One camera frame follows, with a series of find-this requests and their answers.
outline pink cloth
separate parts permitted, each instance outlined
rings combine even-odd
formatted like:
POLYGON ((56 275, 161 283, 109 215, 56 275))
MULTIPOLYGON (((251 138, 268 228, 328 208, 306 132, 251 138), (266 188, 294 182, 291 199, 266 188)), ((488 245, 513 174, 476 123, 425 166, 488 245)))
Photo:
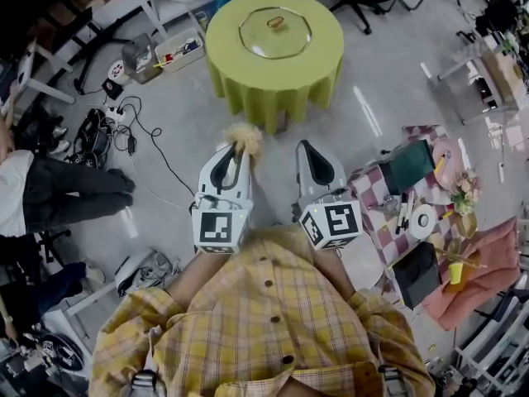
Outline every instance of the pink cloth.
POLYGON ((488 231, 476 232, 471 240, 463 243, 461 255, 468 257, 476 250, 481 252, 481 263, 487 268, 472 272, 463 290, 457 294, 445 292, 450 282, 450 274, 446 271, 442 285, 422 302, 428 314, 446 331, 457 327, 474 309, 520 276, 516 218, 488 231))

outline white shirt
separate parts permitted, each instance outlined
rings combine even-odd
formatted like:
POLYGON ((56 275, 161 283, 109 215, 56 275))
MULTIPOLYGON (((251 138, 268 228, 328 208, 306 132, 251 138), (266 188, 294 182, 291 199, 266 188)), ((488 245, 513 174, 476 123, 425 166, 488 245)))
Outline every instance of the white shirt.
POLYGON ((0 164, 0 235, 5 237, 26 235, 22 197, 31 163, 33 153, 17 150, 0 164))

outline glass lid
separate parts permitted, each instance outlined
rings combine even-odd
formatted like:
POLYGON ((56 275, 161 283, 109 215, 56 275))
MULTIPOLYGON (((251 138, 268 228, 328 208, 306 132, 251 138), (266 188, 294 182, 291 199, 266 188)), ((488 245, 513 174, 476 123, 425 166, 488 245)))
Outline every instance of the glass lid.
POLYGON ((243 46, 266 59, 285 59, 302 53, 312 39, 307 20, 284 7, 263 7, 239 25, 243 46))

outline plastic bin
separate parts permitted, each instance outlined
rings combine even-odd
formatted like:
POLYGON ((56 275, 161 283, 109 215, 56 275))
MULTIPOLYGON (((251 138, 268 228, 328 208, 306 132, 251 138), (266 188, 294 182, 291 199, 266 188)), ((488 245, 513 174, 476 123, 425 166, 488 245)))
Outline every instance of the plastic bin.
POLYGON ((145 84, 162 73, 162 69, 155 68, 158 60, 155 56, 155 45, 147 34, 141 34, 126 43, 122 48, 125 74, 137 83, 145 84))
POLYGON ((203 57, 206 52, 204 50, 204 43, 200 35, 195 28, 188 28, 187 30, 180 32, 176 36, 172 36, 167 41, 164 41, 156 47, 156 55, 158 60, 161 62, 165 55, 174 53, 181 45, 184 45, 189 38, 194 38, 198 43, 198 48, 191 50, 186 55, 176 57, 173 62, 166 66, 162 66, 162 69, 172 74, 179 69, 182 69, 185 65, 189 65, 196 59, 203 57))

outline bag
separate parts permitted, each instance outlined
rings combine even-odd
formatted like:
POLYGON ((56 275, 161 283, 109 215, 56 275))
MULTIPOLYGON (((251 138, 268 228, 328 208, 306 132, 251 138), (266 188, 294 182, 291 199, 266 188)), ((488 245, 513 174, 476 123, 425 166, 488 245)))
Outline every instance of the bag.
POLYGON ((104 169, 112 143, 112 129, 105 113, 90 109, 74 140, 74 153, 66 159, 77 165, 104 169))

